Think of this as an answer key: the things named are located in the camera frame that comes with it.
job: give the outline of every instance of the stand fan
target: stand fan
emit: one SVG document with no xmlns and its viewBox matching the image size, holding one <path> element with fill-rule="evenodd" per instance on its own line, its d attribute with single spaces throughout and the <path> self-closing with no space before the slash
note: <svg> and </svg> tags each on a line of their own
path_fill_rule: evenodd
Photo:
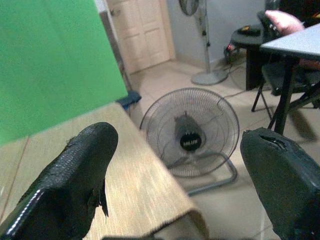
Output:
<svg viewBox="0 0 320 240">
<path fill-rule="evenodd" d="M 192 189 L 189 195 L 236 179 L 229 157 L 238 142 L 239 122 L 231 105 L 218 94 L 201 88 L 172 91 L 147 110 L 140 129 L 176 177 L 204 176 L 227 163 L 230 178 Z"/>
<path fill-rule="evenodd" d="M 224 70 L 210 71 L 210 58 L 209 58 L 209 22 L 207 15 L 207 0 L 179 0 L 182 12 L 187 16 L 193 16 L 198 13 L 198 20 L 203 36 L 203 43 L 205 49 L 205 67 L 206 72 L 200 72 L 191 78 L 194 84 L 198 85 L 214 85 L 222 82 L 228 77 Z"/>
</svg>

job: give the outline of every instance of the chair leg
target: chair leg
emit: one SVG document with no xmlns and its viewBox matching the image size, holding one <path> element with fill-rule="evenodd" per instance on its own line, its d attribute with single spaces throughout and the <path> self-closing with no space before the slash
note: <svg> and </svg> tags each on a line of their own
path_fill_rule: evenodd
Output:
<svg viewBox="0 0 320 240">
<path fill-rule="evenodd" d="M 256 97 L 255 97 L 253 106 L 252 106 L 252 108 L 251 108 L 251 112 L 255 112 L 255 111 L 256 111 L 256 106 L 257 106 L 259 97 L 260 97 L 260 95 L 261 95 L 262 100 L 263 100 L 263 103 L 264 103 L 264 106 L 265 106 L 265 109 L 266 109 L 266 111 L 267 111 L 267 113 L 268 113 L 268 115 L 269 115 L 269 118 L 270 118 L 270 120 L 271 120 L 271 119 L 272 119 L 272 115 L 271 115 L 271 112 L 270 112 L 269 107 L 268 107 L 268 105 L 267 105 L 265 96 L 264 96 L 264 94 L 263 94 L 263 92 L 262 92 L 262 89 L 263 89 L 264 85 L 265 85 L 265 83 L 262 82 L 261 85 L 260 85 L 260 87 L 259 87 L 258 93 L 256 94 Z"/>
</svg>

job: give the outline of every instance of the tiled floor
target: tiled floor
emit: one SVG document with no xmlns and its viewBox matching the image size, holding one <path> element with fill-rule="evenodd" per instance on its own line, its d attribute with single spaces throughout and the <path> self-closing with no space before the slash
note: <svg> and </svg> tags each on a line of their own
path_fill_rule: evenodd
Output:
<svg viewBox="0 0 320 240">
<path fill-rule="evenodd" d="M 158 98 L 172 90 L 198 87 L 211 90 L 226 97 L 245 90 L 246 64 L 244 60 L 236 63 L 231 69 L 228 78 L 216 85 L 200 86 L 191 83 L 192 75 L 201 72 L 201 69 L 176 61 L 163 64 L 137 72 L 130 76 L 134 90 L 138 91 L 142 99 L 130 109 L 133 122 L 139 127 L 143 115 Z M 259 201 L 253 183 L 243 163 L 240 153 L 242 132 L 246 129 L 267 127 L 269 117 L 260 100 L 257 112 L 251 112 L 251 107 L 257 90 L 244 91 L 236 96 L 226 97 L 234 108 L 240 125 L 240 138 L 234 153 L 231 156 L 239 177 L 231 185 L 206 191 L 192 196 L 194 202 L 206 220 L 210 237 L 213 239 L 240 240 L 250 238 L 254 240 L 278 240 L 274 234 L 272 224 Z M 278 104 L 279 97 L 272 96 L 269 90 L 265 97 L 270 107 Z M 299 109 L 291 114 L 284 130 L 284 135 L 295 140 L 305 151 L 320 163 L 320 112 L 318 109 Z M 225 174 L 223 167 L 213 175 Z M 188 227 L 180 223 L 174 231 L 172 239 L 186 237 Z"/>
</svg>

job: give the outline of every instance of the round fan base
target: round fan base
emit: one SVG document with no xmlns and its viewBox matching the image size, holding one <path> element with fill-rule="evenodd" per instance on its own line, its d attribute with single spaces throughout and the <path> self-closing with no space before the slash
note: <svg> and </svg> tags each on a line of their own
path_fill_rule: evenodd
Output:
<svg viewBox="0 0 320 240">
<path fill-rule="evenodd" d="M 222 82 L 228 77 L 228 74 L 223 70 L 215 70 L 210 73 L 200 72 L 194 75 L 191 82 L 198 85 L 214 85 Z"/>
</svg>

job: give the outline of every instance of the green screen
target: green screen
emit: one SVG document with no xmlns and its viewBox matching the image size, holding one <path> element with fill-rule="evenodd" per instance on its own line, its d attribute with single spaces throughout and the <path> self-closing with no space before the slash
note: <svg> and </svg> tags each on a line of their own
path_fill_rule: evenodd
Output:
<svg viewBox="0 0 320 240">
<path fill-rule="evenodd" d="M 0 1 L 0 145 L 126 95 L 93 0 Z"/>
</svg>

